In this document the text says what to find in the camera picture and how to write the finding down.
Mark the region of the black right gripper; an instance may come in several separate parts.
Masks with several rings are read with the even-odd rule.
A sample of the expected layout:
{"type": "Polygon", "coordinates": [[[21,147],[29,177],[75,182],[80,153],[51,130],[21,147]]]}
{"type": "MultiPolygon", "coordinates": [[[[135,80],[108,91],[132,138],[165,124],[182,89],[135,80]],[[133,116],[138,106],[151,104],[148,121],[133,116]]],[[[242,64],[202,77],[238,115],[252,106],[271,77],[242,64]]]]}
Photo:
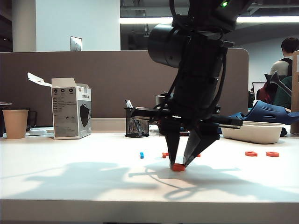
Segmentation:
{"type": "Polygon", "coordinates": [[[218,127],[197,127],[203,124],[216,124],[219,127],[239,128],[243,121],[236,117],[221,115],[221,106],[211,104],[206,109],[188,108],[174,103],[172,99],[164,100],[153,108],[133,107],[132,118],[148,121],[163,130],[165,136],[170,167],[173,167],[180,139],[180,128],[194,128],[190,131],[183,157],[183,165],[187,167],[201,152],[216,140],[220,139],[218,127]]]}

